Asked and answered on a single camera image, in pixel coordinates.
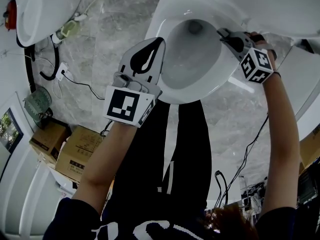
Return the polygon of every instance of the black shirt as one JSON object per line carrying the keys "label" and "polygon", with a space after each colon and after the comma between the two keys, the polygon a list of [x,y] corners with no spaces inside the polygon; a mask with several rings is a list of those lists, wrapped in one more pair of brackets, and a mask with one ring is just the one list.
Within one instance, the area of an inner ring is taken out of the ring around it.
{"label": "black shirt", "polygon": [[[256,224],[260,240],[292,239],[296,210],[284,207],[264,214]],[[172,221],[145,221],[135,223],[134,214],[123,214],[125,222],[106,223],[100,220],[97,211],[80,200],[64,198],[57,208],[54,220],[46,230],[43,239],[86,239],[113,240],[206,239],[206,230],[197,218],[188,218],[179,223]]]}

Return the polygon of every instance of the marble floor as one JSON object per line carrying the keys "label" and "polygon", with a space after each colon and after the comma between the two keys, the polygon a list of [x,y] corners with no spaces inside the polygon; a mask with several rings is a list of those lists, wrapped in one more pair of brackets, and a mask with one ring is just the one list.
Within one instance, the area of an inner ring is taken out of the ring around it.
{"label": "marble floor", "polygon": [[[81,0],[78,12],[83,12],[93,0]],[[60,46],[60,61],[66,62],[75,81],[92,86],[104,97],[106,86],[113,82],[124,52],[142,41],[149,27],[159,0],[99,0],[88,11],[88,18],[81,22],[76,36],[67,38]],[[275,46],[279,65],[291,48],[289,38],[266,34]],[[36,44],[36,57],[54,62],[51,42]],[[44,60],[36,60],[33,66],[35,82],[45,87],[52,97],[54,117],[72,127],[82,125],[96,132],[106,126],[103,118],[104,102],[96,99],[85,86],[75,85],[67,79],[60,82],[62,98],[56,82],[46,81],[39,72],[51,75],[53,68]],[[243,161],[246,146],[252,142],[267,115],[267,103],[260,86],[254,85],[251,94],[230,83],[202,100],[211,141],[212,159],[220,158],[237,166]],[[190,117],[190,134],[196,118]],[[178,106],[172,105],[168,118],[165,146],[165,164],[168,166],[176,145]],[[268,124],[252,149],[242,171],[248,184],[261,181],[269,168],[270,136]]]}

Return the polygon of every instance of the hair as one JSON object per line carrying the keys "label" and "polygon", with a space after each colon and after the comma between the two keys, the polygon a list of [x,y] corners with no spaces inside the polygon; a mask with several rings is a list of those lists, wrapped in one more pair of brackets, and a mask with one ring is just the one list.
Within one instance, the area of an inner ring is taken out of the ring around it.
{"label": "hair", "polygon": [[207,212],[203,224],[215,240],[259,240],[256,228],[242,215],[237,204]]}

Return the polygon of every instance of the white toilet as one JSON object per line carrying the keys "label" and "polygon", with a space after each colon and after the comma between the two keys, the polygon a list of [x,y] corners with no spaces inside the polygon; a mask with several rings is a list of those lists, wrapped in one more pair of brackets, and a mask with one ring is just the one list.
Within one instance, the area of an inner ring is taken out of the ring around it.
{"label": "white toilet", "polygon": [[318,8],[320,0],[160,0],[146,34],[166,41],[159,99],[194,102],[228,81],[239,62],[217,29],[316,39]]}
{"label": "white toilet", "polygon": [[16,31],[31,46],[53,34],[75,13],[80,0],[16,0]]}

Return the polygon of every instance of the person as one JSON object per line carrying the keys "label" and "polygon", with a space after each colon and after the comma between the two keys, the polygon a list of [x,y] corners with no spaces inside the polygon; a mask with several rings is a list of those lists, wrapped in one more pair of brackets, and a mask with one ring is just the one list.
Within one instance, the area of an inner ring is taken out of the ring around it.
{"label": "person", "polygon": [[[268,55],[275,69],[274,55],[271,51]],[[273,74],[263,88],[271,154],[255,227],[236,206],[215,209],[209,220],[205,217],[212,157],[200,101],[179,106],[176,148],[163,178],[170,105],[159,100],[140,129],[113,124],[85,166],[72,199],[59,203],[43,239],[291,239],[298,192],[298,128],[280,75]]]}

